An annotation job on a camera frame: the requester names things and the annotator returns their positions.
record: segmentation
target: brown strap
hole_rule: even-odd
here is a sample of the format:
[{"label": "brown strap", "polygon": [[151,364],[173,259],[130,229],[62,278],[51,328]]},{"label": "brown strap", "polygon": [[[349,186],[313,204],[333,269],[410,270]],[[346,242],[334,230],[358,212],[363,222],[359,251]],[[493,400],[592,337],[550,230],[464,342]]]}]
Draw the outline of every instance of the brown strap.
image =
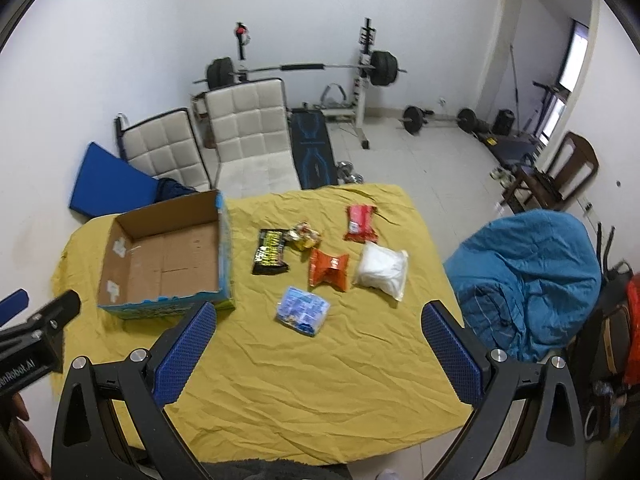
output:
[{"label": "brown strap", "polygon": [[611,345],[611,323],[610,319],[604,320],[604,353],[607,356],[607,368],[609,368],[609,372],[612,374],[617,374],[616,370],[616,360],[613,357],[613,346]]}]

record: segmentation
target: yellow tablecloth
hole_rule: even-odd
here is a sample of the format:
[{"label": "yellow tablecloth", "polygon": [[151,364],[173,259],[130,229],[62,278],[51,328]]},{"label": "yellow tablecloth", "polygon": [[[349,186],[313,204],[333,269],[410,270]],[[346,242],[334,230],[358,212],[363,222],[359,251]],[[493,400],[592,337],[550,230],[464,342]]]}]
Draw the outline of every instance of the yellow tablecloth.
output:
[{"label": "yellow tablecloth", "polygon": [[[307,288],[308,254],[285,251],[290,271],[251,274],[258,230],[307,220],[321,249],[350,255],[354,275],[363,245],[342,240],[349,204],[378,206],[379,243],[409,253],[404,300],[350,286],[320,285],[331,303],[315,338],[274,321],[289,285]],[[439,299],[461,320],[436,247],[409,197],[396,186],[329,187],[228,202],[233,231],[236,310],[218,329],[180,399],[166,407],[196,457],[206,462],[289,458],[309,464],[351,462],[409,447],[461,426],[461,404],[420,331],[424,303]],[[122,321],[96,307],[98,280],[113,216],[91,220],[70,238],[52,279],[82,310],[65,330],[65,370],[77,355],[98,364],[149,348],[175,319]],[[62,376],[54,376],[62,389]],[[139,442],[117,403],[130,443]]]}]

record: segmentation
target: white chair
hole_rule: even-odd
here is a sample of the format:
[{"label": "white chair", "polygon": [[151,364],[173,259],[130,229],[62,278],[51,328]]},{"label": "white chair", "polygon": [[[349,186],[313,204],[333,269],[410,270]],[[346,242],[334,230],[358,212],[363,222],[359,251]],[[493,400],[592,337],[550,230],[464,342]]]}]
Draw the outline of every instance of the white chair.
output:
[{"label": "white chair", "polygon": [[225,196],[300,189],[281,79],[212,90],[205,103],[220,158],[216,187]]},{"label": "white chair", "polygon": [[198,191],[213,188],[187,108],[134,124],[121,133],[127,161],[157,178],[169,177]]}]

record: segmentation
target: cardboard box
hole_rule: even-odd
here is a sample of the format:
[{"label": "cardboard box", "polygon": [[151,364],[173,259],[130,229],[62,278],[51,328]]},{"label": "cardboard box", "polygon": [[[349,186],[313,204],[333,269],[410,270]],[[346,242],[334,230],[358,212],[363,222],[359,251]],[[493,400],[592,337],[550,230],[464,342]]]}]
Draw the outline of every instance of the cardboard box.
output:
[{"label": "cardboard box", "polygon": [[116,217],[102,261],[100,308],[139,319],[176,316],[205,301],[234,308],[231,232],[217,190]]}]

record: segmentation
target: white package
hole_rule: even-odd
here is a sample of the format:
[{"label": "white package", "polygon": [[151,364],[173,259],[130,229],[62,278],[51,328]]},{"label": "white package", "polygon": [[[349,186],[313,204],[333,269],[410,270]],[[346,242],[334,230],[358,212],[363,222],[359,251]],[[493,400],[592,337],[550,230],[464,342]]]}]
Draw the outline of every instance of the white package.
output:
[{"label": "white package", "polygon": [[409,254],[406,251],[395,252],[366,242],[353,283],[379,288],[395,300],[402,301],[408,267]]}]

